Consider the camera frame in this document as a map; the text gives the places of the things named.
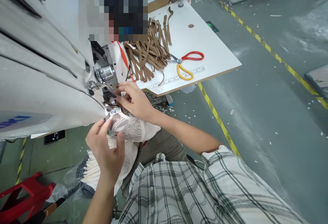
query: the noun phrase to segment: checkered shirt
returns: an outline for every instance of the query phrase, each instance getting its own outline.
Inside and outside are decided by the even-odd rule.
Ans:
[[[307,223],[227,147],[202,159],[139,164],[119,223]]]

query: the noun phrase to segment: yellow floor line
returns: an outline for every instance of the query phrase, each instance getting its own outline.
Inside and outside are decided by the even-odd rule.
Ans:
[[[16,183],[15,185],[17,185],[19,183],[19,176],[21,174],[21,170],[22,170],[22,162],[23,162],[23,156],[24,156],[24,151],[25,151],[25,143],[26,143],[27,137],[24,138],[23,140],[23,147],[22,147],[22,152],[20,154],[20,158],[19,158],[19,166],[18,166],[18,170],[17,170],[17,177],[16,177]]]
[[[315,95],[316,99],[318,100],[318,102],[320,102],[322,104],[322,106],[325,108],[325,109],[328,109],[328,103],[325,101],[325,99],[323,99],[322,97],[319,97],[319,93],[314,90],[310,84],[308,82],[306,82],[291,66],[289,66],[277,53],[275,53],[272,48],[266,43],[263,41],[263,39],[258,35],[256,34],[249,26],[247,26],[244,21],[242,21],[237,15],[235,12],[233,12],[224,2],[220,1],[220,0],[217,0],[219,1],[219,3],[225,8],[225,10],[227,10],[233,17],[236,18],[236,20],[242,24],[246,30],[252,34],[257,41],[259,41],[266,49],[267,51],[269,51],[273,57],[275,59],[277,59],[280,63],[283,63],[285,65],[285,68],[288,70],[288,72],[291,73],[291,75],[293,75],[304,87],[305,89],[307,89],[312,95]]]
[[[213,115],[214,115],[216,121],[217,121],[218,124],[220,125],[220,127],[221,127],[221,129],[222,129],[222,131],[223,131],[223,133],[224,133],[224,135],[225,135],[225,138],[228,140],[228,143],[229,143],[229,145],[230,145],[232,151],[233,151],[237,156],[240,157],[240,154],[239,154],[239,152],[238,152],[238,150],[237,150],[237,147],[236,147],[235,144],[233,143],[232,138],[230,137],[230,135],[229,135],[229,133],[228,133],[226,127],[224,126],[224,124],[223,124],[223,122],[222,122],[222,120],[221,120],[219,114],[217,113],[217,111],[216,111],[216,109],[214,108],[214,106],[213,106],[211,100],[209,99],[208,95],[206,94],[206,91],[205,91],[203,85],[202,85],[201,83],[198,83],[198,86],[199,86],[199,89],[201,90],[201,92],[202,92],[202,94],[203,94],[203,96],[204,96],[204,98],[205,98],[205,100],[206,100],[206,102],[207,102],[209,108],[211,109],[211,111],[212,111],[212,113],[213,113]]]

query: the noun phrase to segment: red scissors handle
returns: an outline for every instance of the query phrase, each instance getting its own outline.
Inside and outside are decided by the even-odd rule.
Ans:
[[[197,54],[197,55],[200,56],[200,58],[188,57],[191,54]],[[199,61],[199,60],[203,60],[204,59],[204,54],[202,52],[200,52],[200,51],[191,51],[191,52],[187,53],[185,56],[183,56],[181,59],[182,60],[197,60],[197,61]]]

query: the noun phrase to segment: concrete floor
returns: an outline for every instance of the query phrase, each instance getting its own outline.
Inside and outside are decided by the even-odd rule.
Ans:
[[[327,111],[218,1],[192,0],[192,6],[219,29],[218,37],[243,64],[202,82],[241,157],[310,223],[327,223]],[[248,0],[232,10],[301,76],[327,64],[328,0]],[[174,92],[172,98],[174,111],[168,115],[229,146],[198,87],[189,94]],[[64,184],[65,173],[87,155],[89,128],[67,130],[64,139],[47,146],[42,139],[28,139],[20,178],[42,171],[47,181]],[[21,147],[22,141],[6,147],[0,175],[9,168],[13,173],[5,175],[0,192],[16,181]],[[122,210],[124,201],[118,198]],[[89,202],[75,194],[46,223],[81,223]]]

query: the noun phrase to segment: gray pants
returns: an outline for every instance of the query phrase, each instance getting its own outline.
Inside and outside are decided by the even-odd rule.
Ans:
[[[138,148],[138,154],[133,167],[121,185],[122,195],[127,198],[129,195],[129,186],[132,175],[139,163],[144,167],[155,162],[156,155],[162,152],[167,161],[188,161],[184,152],[183,145],[163,128],[158,131],[153,138],[148,140],[145,146]]]

